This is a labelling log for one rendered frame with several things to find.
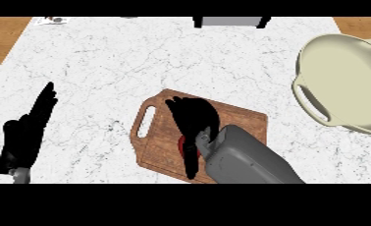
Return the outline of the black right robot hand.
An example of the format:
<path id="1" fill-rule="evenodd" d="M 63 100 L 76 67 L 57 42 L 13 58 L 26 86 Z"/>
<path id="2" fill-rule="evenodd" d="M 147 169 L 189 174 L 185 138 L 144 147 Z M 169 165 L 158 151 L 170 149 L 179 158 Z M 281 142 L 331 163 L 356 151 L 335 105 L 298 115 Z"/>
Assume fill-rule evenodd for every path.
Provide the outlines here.
<path id="1" fill-rule="evenodd" d="M 192 179 L 198 172 L 195 137 L 201 132 L 206 132 L 210 140 L 216 138 L 220 125 L 219 114 L 208 101 L 203 98 L 173 96 L 164 100 L 164 104 L 172 113 L 181 135 L 183 136 L 182 158 L 185 174 L 186 178 Z"/>

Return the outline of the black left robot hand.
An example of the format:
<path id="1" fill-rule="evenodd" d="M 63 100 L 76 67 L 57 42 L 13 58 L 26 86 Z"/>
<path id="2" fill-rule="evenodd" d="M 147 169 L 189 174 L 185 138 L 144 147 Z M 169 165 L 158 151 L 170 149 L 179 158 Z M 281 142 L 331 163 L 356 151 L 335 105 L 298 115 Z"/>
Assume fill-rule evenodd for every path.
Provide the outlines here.
<path id="1" fill-rule="evenodd" d="M 47 121 L 57 103 L 52 82 L 48 82 L 30 112 L 2 125 L 4 145 L 0 153 L 0 174 L 17 168 L 30 169 L 38 158 Z"/>

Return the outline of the brown wooden cutting board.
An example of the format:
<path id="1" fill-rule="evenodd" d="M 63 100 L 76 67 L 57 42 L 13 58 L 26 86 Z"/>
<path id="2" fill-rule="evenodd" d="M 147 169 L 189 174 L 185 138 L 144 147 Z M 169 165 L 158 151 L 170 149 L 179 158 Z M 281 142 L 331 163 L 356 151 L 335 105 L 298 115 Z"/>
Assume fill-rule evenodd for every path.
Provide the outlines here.
<path id="1" fill-rule="evenodd" d="M 198 159 L 198 173 L 189 180 L 185 175 L 183 160 L 178 150 L 178 131 L 172 114 L 164 100 L 173 96 L 195 98 L 195 95 L 164 89 L 155 96 L 150 97 L 141 104 L 135 122 L 130 129 L 130 144 L 136 154 L 139 167 L 158 172 L 188 183 L 214 184 L 204 170 L 204 160 Z M 266 143 L 267 117 L 263 113 L 242 109 L 217 101 L 208 100 L 220 117 L 220 126 L 234 124 L 239 126 L 261 143 Z M 154 107 L 154 114 L 142 138 L 138 137 L 139 124 L 148 106 Z"/>

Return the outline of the grey and black appliance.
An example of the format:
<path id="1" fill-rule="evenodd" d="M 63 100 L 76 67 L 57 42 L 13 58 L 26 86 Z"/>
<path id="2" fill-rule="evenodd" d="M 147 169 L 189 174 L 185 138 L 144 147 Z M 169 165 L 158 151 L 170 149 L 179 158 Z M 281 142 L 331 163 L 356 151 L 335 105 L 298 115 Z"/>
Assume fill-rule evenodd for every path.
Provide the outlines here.
<path id="1" fill-rule="evenodd" d="M 264 28 L 269 17 L 194 17 L 194 27 L 201 26 L 248 26 Z"/>

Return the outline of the small white and grey object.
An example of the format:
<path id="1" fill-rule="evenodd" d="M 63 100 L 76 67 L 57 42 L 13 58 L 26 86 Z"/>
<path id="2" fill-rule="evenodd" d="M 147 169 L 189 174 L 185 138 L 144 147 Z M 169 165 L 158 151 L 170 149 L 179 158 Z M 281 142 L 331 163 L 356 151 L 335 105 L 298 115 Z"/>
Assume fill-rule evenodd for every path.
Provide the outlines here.
<path id="1" fill-rule="evenodd" d="M 52 17 L 52 18 L 38 18 L 35 21 L 35 26 L 42 25 L 63 25 L 70 21 L 69 17 Z"/>

